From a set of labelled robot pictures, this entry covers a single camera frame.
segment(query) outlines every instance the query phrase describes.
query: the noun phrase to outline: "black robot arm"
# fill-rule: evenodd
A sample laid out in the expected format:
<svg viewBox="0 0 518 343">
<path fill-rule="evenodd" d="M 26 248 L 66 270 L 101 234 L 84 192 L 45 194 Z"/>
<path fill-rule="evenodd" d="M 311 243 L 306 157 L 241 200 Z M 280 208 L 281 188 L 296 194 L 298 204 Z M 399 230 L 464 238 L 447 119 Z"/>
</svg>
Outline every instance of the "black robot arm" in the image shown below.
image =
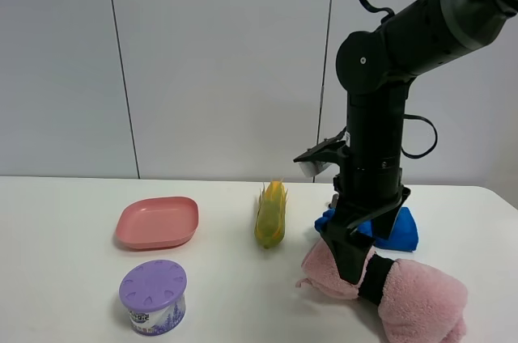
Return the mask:
<svg viewBox="0 0 518 343">
<path fill-rule="evenodd" d="M 388 15 L 374 32 L 350 34 L 338 50 L 337 77 L 347 91 L 346 131 L 294 160 L 304 165 L 307 176 L 318 174 L 326 163 L 340 167 L 333 181 L 336 212 L 321 237 L 340 276 L 352 284 L 359 282 L 374 241 L 358 233 L 357 226 L 371 220 L 373 234 L 387 239 L 410 195 L 400 168 L 410 84 L 490 44 L 518 11 L 518 0 L 417 0 L 395 15 L 360 2 Z"/>
</svg>

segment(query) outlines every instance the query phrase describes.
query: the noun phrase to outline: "pink plate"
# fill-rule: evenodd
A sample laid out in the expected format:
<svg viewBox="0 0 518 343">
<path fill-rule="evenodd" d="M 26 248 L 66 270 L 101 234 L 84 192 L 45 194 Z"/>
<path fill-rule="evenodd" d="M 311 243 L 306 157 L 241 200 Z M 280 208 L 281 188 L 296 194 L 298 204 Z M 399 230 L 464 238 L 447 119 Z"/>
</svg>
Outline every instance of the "pink plate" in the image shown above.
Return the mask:
<svg viewBox="0 0 518 343">
<path fill-rule="evenodd" d="M 157 197 L 128 205 L 115 235 L 128 248 L 172 248 L 188 242 L 198 223 L 197 204 L 188 197 Z"/>
</svg>

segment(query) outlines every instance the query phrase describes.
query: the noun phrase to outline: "blue cloth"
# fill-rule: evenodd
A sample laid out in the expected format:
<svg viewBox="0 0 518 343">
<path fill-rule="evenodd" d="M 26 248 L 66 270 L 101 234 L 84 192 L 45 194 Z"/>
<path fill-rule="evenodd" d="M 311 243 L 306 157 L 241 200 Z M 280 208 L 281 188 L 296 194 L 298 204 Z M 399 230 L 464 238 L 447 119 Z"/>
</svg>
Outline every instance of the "blue cloth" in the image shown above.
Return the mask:
<svg viewBox="0 0 518 343">
<path fill-rule="evenodd" d="M 315 221 L 315 230 L 321 232 L 324 226 L 334 216 L 334 209 L 327 210 L 322 214 L 321 218 Z M 372 236 L 371 221 L 368 220 L 358 226 L 358 231 Z M 418 228 L 415 225 L 412 213 L 406 207 L 399 210 L 396 223 L 392 230 L 392 234 L 388 240 L 374 237 L 374 245 L 377 248 L 384 248 L 387 250 L 396 250 L 399 252 L 413 252 L 418 247 L 419 236 Z"/>
</svg>

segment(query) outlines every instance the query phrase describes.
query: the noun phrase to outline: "purple cap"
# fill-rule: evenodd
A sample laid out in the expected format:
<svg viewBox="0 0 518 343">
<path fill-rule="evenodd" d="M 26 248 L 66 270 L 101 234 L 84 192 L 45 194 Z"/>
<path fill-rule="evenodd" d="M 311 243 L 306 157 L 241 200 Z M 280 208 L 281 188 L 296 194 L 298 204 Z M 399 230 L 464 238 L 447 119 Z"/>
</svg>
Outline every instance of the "purple cap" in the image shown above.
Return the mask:
<svg viewBox="0 0 518 343">
<path fill-rule="evenodd" d="M 185 271 L 171 260 L 150 260 L 122 280 L 119 297 L 131 311 L 150 313 L 174 303 L 187 286 Z"/>
</svg>

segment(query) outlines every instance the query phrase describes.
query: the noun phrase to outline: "yellow corn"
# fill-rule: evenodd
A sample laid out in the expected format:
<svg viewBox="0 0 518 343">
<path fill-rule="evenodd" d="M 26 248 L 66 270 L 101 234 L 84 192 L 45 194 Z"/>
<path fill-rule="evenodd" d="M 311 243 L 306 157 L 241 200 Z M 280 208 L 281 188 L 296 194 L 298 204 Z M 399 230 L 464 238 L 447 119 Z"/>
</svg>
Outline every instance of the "yellow corn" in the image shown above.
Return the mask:
<svg viewBox="0 0 518 343">
<path fill-rule="evenodd" d="M 284 238 L 287 190 L 282 181 L 272 181 L 262 189 L 254 230 L 257 242 L 263 248 L 273 248 Z"/>
</svg>

